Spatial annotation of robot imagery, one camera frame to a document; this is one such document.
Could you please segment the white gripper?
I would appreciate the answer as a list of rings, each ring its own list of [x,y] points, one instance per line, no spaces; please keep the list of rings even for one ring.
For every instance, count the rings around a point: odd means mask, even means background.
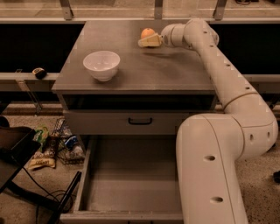
[[[184,24],[169,24],[162,31],[163,42],[168,47],[182,47],[184,41]],[[140,47],[158,47],[162,44],[162,38],[157,33],[138,40]]]

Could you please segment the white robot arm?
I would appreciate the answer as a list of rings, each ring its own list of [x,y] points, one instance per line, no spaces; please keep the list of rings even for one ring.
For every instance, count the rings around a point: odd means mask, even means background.
[[[192,115],[178,128],[176,159],[184,224],[248,224],[235,162],[260,156],[278,136],[270,107],[218,47],[201,18],[142,32],[139,46],[195,51],[222,106],[220,114]]]

